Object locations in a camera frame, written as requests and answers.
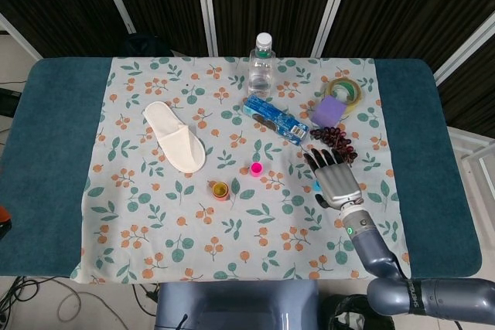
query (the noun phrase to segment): plastic water bottle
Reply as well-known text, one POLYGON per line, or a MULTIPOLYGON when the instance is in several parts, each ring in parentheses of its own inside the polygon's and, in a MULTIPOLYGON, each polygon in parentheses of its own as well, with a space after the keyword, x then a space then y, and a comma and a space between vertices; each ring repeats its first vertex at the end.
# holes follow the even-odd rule
POLYGON ((249 81, 247 93, 260 98, 270 95, 275 52, 271 50, 271 35, 262 32, 256 37, 256 48, 249 56, 249 81))

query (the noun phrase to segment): bottle cap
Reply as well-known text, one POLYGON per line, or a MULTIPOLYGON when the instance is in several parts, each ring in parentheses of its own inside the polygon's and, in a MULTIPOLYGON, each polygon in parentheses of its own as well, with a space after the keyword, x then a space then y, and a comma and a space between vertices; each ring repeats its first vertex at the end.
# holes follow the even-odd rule
POLYGON ((270 49, 271 48, 271 35, 267 32, 262 32, 256 36, 256 47, 259 49, 270 49))
POLYGON ((259 177, 261 173, 263 173, 263 164, 260 162, 253 162, 249 170, 253 177, 259 177))
POLYGON ((223 182, 216 182, 211 189, 213 197, 218 201, 225 201, 229 198, 229 186, 223 182))

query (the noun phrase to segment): tape roll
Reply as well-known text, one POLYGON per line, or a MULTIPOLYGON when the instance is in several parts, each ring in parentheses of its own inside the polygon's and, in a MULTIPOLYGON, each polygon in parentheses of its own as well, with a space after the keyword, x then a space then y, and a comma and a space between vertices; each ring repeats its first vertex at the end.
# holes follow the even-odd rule
POLYGON ((347 106, 344 114, 350 113, 363 99, 358 83, 346 77, 332 80, 325 89, 326 96, 332 96, 347 106))
POLYGON ((225 201, 229 198, 229 186, 227 183, 216 182, 211 188, 211 192, 218 201, 225 201))

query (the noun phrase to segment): robotic hand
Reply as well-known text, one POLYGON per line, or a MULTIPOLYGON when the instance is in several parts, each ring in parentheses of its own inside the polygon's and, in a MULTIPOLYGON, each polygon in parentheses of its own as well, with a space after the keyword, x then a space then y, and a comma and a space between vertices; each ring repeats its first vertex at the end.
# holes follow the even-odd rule
POLYGON ((313 149, 304 154, 323 191, 316 201, 324 209, 339 210, 340 218, 370 282, 370 306, 381 315, 409 313, 457 321, 495 325, 495 283, 476 278, 409 280, 397 257, 387 248, 350 168, 337 151, 313 149))
POLYGON ((316 201, 325 209, 340 211, 343 225, 366 271, 377 277, 405 278, 397 257, 388 249, 370 214, 360 206, 363 197, 349 165, 337 151, 332 150, 332 153, 333 157, 322 150, 322 156, 312 149, 314 158, 304 154, 323 191, 323 196, 315 196, 316 201))

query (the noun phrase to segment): black bag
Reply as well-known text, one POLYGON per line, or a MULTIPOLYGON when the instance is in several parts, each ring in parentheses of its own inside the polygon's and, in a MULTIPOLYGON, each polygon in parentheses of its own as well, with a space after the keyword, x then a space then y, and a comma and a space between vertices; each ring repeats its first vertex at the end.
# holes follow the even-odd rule
POLYGON ((337 318, 346 312, 363 315, 363 330, 395 330, 392 317, 379 315, 371 309, 367 296, 362 294, 335 294, 326 298, 319 306, 319 328, 322 330, 352 330, 348 325, 339 322, 337 318))
POLYGON ((169 46, 158 36, 131 34, 122 44, 121 57, 173 57, 169 46))

